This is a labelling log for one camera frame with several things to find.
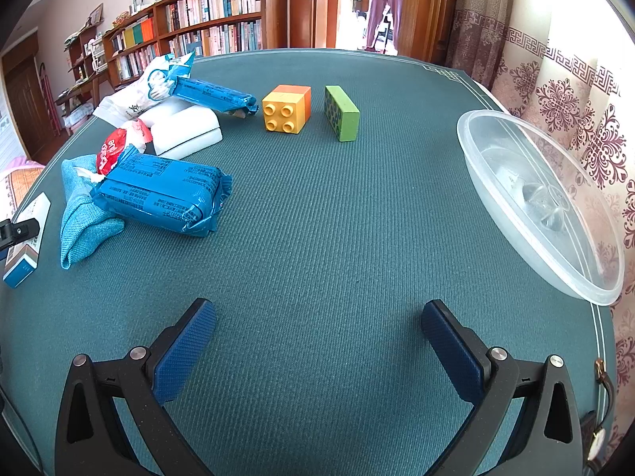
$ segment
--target person's legs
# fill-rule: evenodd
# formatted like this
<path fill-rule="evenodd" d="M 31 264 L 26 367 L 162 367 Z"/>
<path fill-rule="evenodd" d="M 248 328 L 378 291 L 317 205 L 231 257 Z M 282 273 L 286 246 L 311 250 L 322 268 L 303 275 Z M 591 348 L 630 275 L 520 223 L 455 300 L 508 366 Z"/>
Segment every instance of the person's legs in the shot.
<path fill-rule="evenodd" d="M 397 38 L 399 36 L 399 20 L 401 19 L 401 7 L 403 0 L 387 0 L 388 5 L 391 8 L 391 15 L 393 16 L 393 45 L 397 50 Z"/>
<path fill-rule="evenodd" d="M 368 21 L 366 22 L 366 49 L 371 49 L 375 44 L 375 36 L 377 27 L 383 19 L 383 9 L 386 7 L 388 0 L 370 0 L 370 9 L 368 10 Z"/>

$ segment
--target green domino block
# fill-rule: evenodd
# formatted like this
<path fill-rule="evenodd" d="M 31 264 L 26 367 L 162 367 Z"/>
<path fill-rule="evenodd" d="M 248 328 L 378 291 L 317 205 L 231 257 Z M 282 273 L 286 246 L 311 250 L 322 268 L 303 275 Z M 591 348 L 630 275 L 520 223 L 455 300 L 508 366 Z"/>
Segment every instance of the green domino block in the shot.
<path fill-rule="evenodd" d="M 355 141 L 357 139 L 360 110 L 340 86 L 326 86 L 324 113 L 335 131 L 337 139 L 340 141 Z"/>

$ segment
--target watch face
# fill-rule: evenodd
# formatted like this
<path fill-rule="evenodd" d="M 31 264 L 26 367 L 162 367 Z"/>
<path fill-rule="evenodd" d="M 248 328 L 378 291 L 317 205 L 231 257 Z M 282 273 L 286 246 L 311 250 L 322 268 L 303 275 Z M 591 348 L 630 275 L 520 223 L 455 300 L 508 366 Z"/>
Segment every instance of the watch face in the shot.
<path fill-rule="evenodd" d="M 589 448 L 589 455 L 587 456 L 587 460 L 591 461 L 598 456 L 599 450 L 602 449 L 602 444 L 604 444 L 604 439 L 606 438 L 606 431 L 604 428 L 599 430 L 599 432 L 593 433 L 593 442 L 591 442 L 591 447 Z"/>

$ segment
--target ceiling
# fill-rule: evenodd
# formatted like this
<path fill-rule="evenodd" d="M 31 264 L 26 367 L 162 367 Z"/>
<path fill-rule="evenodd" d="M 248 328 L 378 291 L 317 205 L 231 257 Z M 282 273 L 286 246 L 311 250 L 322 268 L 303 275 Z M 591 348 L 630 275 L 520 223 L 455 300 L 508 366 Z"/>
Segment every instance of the ceiling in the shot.
<path fill-rule="evenodd" d="M 6 41 L 6 46 L 2 49 L 2 53 L 8 52 L 17 43 L 23 40 L 26 36 L 33 33 L 37 28 L 40 17 L 44 10 L 48 6 L 51 0 L 33 0 L 27 10 L 24 11 L 20 20 L 15 25 L 9 39 Z"/>

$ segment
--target yellow toy block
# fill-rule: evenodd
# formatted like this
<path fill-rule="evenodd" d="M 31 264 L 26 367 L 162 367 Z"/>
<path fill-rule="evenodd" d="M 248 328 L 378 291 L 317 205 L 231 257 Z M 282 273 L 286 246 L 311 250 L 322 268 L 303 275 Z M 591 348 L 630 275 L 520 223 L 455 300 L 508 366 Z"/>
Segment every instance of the yellow toy block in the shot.
<path fill-rule="evenodd" d="M 272 91 L 262 99 L 262 113 L 268 131 L 297 134 L 306 123 L 304 95 Z"/>

